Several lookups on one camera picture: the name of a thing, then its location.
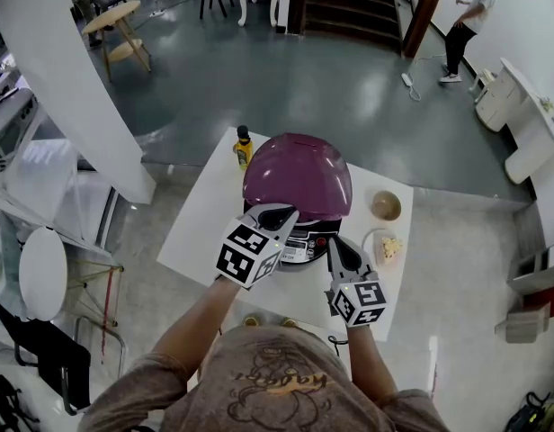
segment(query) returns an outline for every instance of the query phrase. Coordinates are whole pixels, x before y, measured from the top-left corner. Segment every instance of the rice cooker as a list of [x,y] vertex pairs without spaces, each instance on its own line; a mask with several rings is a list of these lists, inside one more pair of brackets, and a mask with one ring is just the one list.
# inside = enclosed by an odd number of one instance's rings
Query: rice cooker
[[285,133],[254,154],[243,182],[244,211],[258,203],[288,203],[300,213],[285,242],[285,265],[306,264],[326,253],[349,214],[353,188],[349,168],[328,142]]

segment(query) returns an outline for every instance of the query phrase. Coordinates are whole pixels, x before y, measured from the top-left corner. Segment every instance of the stair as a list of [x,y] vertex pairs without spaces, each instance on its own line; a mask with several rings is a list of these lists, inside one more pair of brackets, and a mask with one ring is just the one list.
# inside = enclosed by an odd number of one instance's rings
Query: stair
[[364,39],[401,52],[395,0],[306,0],[305,30]]

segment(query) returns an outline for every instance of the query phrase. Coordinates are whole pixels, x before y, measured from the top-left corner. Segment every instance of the purple rice cooker lid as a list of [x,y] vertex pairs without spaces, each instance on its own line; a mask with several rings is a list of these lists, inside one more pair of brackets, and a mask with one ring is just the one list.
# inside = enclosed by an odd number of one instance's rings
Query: purple rice cooker lid
[[285,133],[255,152],[243,198],[251,205],[289,203],[299,210],[299,222],[336,221],[349,214],[353,188],[336,148],[313,136]]

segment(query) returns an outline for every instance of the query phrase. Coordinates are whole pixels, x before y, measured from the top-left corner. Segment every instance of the food on plate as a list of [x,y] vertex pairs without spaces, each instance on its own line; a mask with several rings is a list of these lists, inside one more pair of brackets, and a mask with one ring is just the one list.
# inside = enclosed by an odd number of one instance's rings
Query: food on plate
[[397,253],[403,247],[403,242],[391,237],[383,237],[381,242],[383,249],[383,262],[385,264],[389,264],[393,262]]

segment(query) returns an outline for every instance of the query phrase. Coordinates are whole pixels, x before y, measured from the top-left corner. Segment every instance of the black pants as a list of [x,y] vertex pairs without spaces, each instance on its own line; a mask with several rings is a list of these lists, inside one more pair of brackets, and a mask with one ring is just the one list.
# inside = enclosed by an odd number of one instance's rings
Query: black pants
[[460,27],[452,26],[445,38],[447,47],[447,68],[450,74],[459,74],[459,63],[465,54],[465,47],[469,40],[477,35],[465,24]]

